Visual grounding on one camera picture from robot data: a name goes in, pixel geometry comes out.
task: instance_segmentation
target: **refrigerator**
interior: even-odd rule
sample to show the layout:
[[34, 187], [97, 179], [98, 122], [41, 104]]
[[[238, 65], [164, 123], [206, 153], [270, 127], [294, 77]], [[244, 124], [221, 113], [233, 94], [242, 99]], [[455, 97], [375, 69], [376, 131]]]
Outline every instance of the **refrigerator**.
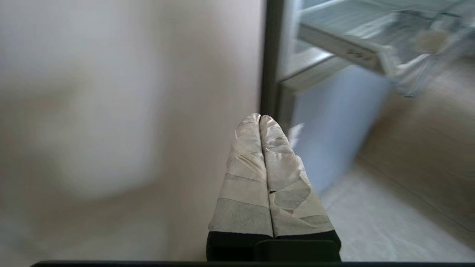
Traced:
[[470, 0], [270, 0], [260, 112], [317, 191], [351, 166], [390, 94], [417, 97], [474, 28]]

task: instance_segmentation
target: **refrigerator door shelf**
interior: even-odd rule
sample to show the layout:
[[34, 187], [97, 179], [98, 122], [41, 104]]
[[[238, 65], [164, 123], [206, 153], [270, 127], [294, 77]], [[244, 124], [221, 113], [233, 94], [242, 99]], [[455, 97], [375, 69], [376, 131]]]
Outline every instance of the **refrigerator door shelf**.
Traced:
[[470, 34], [474, 2], [334, 0], [302, 11], [298, 37], [397, 81], [433, 55], [418, 47], [422, 33], [447, 33], [437, 54]]

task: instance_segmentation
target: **floor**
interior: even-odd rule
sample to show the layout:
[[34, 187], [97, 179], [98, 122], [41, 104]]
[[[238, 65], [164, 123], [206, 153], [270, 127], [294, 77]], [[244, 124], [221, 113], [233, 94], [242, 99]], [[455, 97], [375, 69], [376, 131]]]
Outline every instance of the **floor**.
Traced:
[[390, 97], [354, 167], [321, 196], [346, 261], [475, 261], [475, 57]]

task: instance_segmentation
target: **white wall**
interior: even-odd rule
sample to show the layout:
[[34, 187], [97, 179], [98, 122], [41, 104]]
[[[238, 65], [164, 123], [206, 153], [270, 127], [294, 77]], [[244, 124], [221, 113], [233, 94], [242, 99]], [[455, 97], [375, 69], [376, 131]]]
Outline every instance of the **white wall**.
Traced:
[[153, 184], [172, 239], [202, 242], [233, 129], [257, 110], [262, 11], [0, 0], [1, 214], [35, 221]]

